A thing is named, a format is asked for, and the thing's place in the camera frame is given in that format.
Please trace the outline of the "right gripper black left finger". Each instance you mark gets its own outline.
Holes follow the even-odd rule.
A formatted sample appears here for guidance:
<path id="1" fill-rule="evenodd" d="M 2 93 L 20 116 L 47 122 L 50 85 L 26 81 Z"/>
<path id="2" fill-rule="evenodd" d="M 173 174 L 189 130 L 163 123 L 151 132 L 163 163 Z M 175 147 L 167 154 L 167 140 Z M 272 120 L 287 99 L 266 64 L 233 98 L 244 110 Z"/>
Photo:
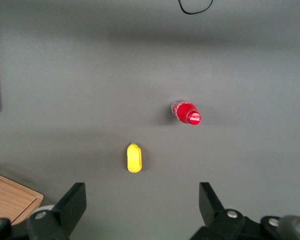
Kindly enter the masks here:
<path id="1" fill-rule="evenodd" d="M 86 185 L 75 183 L 52 209 L 41 209 L 26 220 L 30 240 L 68 240 L 87 208 Z"/>

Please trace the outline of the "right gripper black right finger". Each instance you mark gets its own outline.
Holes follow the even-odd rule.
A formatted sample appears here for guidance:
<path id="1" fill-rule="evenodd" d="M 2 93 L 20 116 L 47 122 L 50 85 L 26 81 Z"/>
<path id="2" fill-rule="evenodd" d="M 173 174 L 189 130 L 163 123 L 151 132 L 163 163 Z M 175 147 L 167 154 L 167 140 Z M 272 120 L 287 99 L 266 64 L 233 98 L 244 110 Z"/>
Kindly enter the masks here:
<path id="1" fill-rule="evenodd" d="M 237 240 L 245 226 L 245 217 L 234 209 L 225 209 L 208 182 L 199 184 L 199 211 L 204 226 L 192 240 Z"/>

